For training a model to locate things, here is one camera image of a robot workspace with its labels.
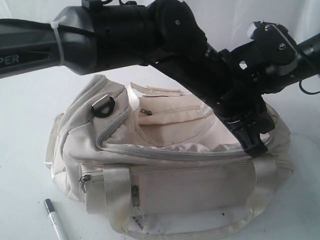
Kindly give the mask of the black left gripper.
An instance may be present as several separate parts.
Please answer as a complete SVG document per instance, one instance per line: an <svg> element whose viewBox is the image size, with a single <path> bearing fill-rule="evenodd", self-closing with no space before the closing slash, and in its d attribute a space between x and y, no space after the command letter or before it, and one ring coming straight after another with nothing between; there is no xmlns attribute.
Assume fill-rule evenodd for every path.
<svg viewBox="0 0 320 240"><path fill-rule="evenodd" d="M275 123L265 101L245 87L226 55L210 52L191 59L173 54L159 61L159 69L211 107L243 151L255 158L268 151L260 133L272 131Z"/></svg>

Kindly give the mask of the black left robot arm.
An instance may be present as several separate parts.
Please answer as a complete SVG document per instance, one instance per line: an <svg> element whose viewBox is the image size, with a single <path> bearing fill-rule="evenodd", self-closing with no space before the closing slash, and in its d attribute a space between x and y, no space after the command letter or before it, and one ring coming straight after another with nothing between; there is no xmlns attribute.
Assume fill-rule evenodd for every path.
<svg viewBox="0 0 320 240"><path fill-rule="evenodd" d="M247 155L267 152L261 134L275 125L261 94L228 50L209 44L184 1L84 0L51 23L0 21L2 78L57 66L87 75L135 65L152 66L211 107Z"/></svg>

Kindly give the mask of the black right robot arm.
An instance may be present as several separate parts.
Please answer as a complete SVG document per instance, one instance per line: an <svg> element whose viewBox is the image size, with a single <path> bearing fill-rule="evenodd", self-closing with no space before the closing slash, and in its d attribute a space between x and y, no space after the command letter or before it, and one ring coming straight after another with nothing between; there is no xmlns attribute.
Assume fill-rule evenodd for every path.
<svg viewBox="0 0 320 240"><path fill-rule="evenodd" d="M313 77L320 73L320 34L316 34L313 37L301 42L298 45L299 49L304 53L306 59L302 56L298 56L297 75L300 79L304 80Z"/></svg>

